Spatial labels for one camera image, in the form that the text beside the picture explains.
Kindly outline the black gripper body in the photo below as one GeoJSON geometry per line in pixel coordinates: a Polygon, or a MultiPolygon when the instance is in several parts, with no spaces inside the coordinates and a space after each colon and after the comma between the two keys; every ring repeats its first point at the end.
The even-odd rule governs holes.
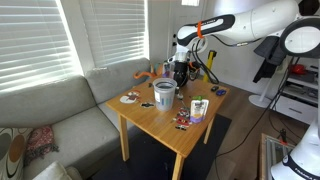
{"type": "Polygon", "coordinates": [[[188,65],[183,62],[176,62],[174,67],[173,79],[177,82],[178,87],[184,86],[188,81],[188,65]]]}

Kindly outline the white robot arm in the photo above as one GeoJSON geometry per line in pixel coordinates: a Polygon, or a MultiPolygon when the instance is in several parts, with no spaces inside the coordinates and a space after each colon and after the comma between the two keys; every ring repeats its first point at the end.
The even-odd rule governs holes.
{"type": "Polygon", "coordinates": [[[287,56],[320,57],[320,18],[303,16],[295,0],[275,0],[252,10],[186,24],[177,32],[176,53],[169,60],[187,64],[191,53],[204,50],[209,36],[233,40],[234,47],[262,42],[256,53],[272,65],[287,56]]]}

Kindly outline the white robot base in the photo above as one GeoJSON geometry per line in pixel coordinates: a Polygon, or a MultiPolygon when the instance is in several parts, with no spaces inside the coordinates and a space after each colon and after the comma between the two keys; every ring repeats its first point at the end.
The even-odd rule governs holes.
{"type": "Polygon", "coordinates": [[[271,175],[274,180],[320,180],[320,138],[316,120],[295,148],[271,167],[271,175]]]}

